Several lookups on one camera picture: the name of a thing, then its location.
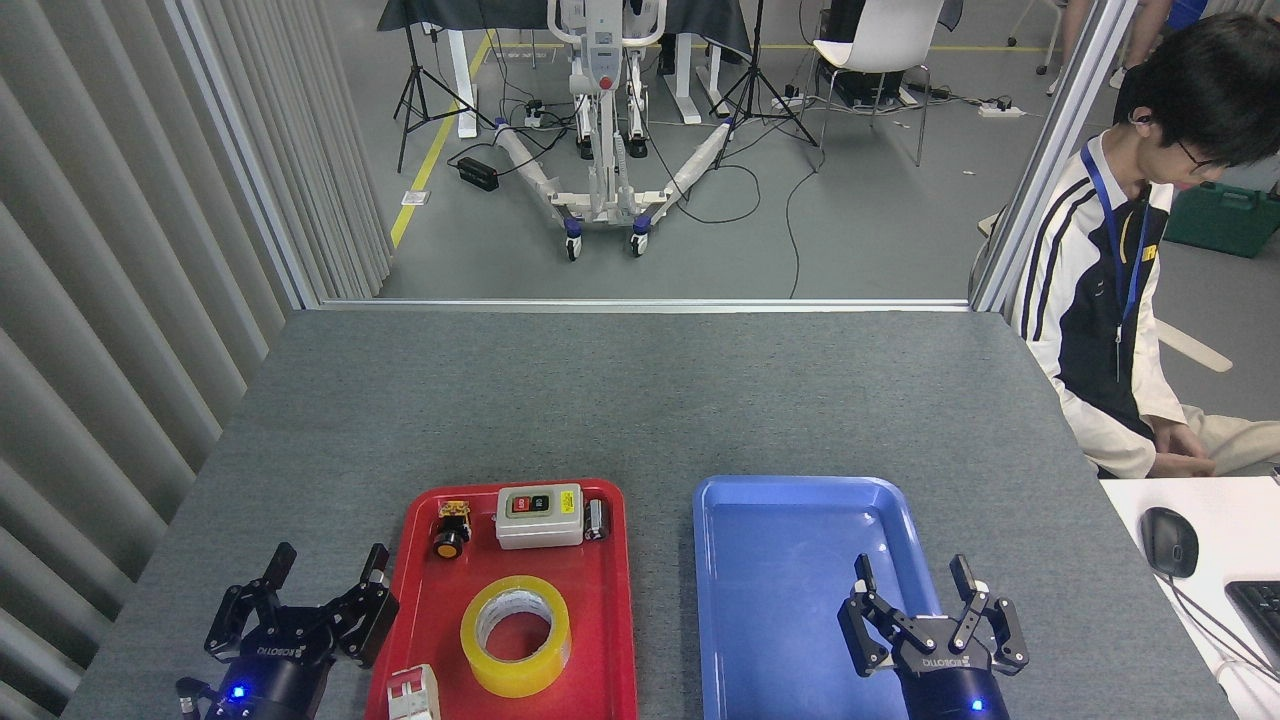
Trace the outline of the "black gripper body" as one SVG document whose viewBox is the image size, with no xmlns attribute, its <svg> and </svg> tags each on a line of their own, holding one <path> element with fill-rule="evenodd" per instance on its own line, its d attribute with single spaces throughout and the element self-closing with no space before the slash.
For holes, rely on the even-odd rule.
<svg viewBox="0 0 1280 720">
<path fill-rule="evenodd" d="M 205 650 L 228 665 L 206 719 L 314 719 L 335 662 L 330 626 L 317 615 L 278 615 L 247 634 L 214 623 Z"/>
<path fill-rule="evenodd" d="M 975 623 L 910 618 L 893 639 L 893 673 L 910 719 L 1010 719 L 993 655 L 973 638 Z"/>
</svg>

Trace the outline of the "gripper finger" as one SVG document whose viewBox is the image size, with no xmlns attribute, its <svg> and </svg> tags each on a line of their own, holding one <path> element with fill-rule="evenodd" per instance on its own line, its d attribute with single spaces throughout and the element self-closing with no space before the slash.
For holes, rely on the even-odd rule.
<svg viewBox="0 0 1280 720">
<path fill-rule="evenodd" d="M 973 642 L 980 620 L 987 620 L 995 638 L 995 651 L 988 652 L 986 666 L 1004 675 L 1018 675 L 1030 660 L 1014 602 L 993 597 L 989 587 L 975 578 L 964 553 L 950 561 L 950 571 L 960 600 L 963 615 L 950 639 L 950 650 L 963 653 Z"/>
<path fill-rule="evenodd" d="M 870 559 L 859 553 L 858 579 L 838 610 L 838 623 L 855 671 L 869 678 L 891 665 L 891 650 L 902 643 L 925 651 L 925 633 L 904 611 L 887 603 L 878 592 Z"/>
<path fill-rule="evenodd" d="M 260 578 L 227 588 L 205 639 L 205 651 L 210 656 L 220 662 L 229 662 L 236 657 L 252 612 L 259 621 L 255 630 L 265 630 L 268 634 L 280 630 L 276 592 L 285 584 L 296 557 L 297 551 L 291 543 L 279 543 Z"/>
<path fill-rule="evenodd" d="M 323 605 L 314 624 L 325 647 L 340 651 L 361 669 L 376 662 L 399 610 L 387 580 L 389 560 L 388 547 L 372 544 L 357 582 Z"/>
</svg>

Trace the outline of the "person's right hand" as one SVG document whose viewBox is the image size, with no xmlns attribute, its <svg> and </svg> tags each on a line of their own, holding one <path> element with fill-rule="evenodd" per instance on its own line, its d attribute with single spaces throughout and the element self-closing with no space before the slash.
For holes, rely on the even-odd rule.
<svg viewBox="0 0 1280 720">
<path fill-rule="evenodd" d="M 1201 438 L 1185 423 L 1153 418 L 1155 460 L 1149 478 L 1215 477 L 1216 464 Z"/>
</svg>

